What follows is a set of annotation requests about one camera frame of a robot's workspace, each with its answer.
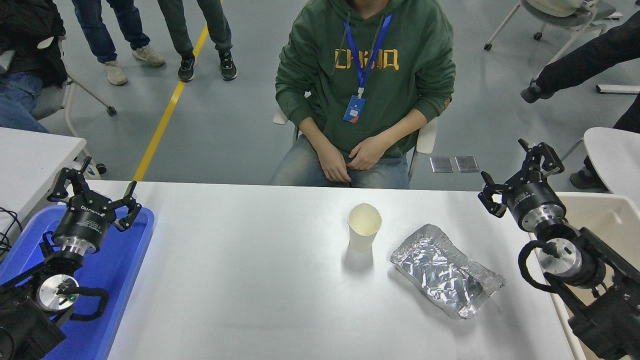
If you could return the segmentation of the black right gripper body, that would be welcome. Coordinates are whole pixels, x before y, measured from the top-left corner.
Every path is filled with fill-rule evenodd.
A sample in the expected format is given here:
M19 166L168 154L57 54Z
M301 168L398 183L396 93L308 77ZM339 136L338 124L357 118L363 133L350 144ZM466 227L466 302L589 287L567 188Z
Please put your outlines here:
M502 194L502 203L521 229L542 229L565 220L566 207L546 182L515 186Z

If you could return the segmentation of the person's left hand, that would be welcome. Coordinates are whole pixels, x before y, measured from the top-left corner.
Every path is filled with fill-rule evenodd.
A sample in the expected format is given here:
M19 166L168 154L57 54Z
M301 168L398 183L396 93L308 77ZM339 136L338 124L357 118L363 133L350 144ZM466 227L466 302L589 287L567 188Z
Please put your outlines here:
M358 171L370 170L392 145L392 139L384 134L368 137L350 151L350 162L346 167Z

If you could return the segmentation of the person's right hand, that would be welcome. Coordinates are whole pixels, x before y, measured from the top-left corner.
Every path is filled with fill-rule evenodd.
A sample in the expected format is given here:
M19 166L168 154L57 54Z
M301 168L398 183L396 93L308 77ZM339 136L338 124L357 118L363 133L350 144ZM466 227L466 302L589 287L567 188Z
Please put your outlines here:
M321 169L330 182L352 182L352 178L348 175L345 158L336 147L320 146L316 152Z

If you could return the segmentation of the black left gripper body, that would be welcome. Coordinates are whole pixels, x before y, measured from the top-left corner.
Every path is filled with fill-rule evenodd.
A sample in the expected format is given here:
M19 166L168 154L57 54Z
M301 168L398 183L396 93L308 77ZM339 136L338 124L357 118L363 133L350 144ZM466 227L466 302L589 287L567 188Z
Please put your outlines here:
M55 244L61 246L64 239L76 237L94 246L102 245L115 221L115 210L105 210L109 202L110 199L100 194L91 202L81 194L73 196L55 229Z

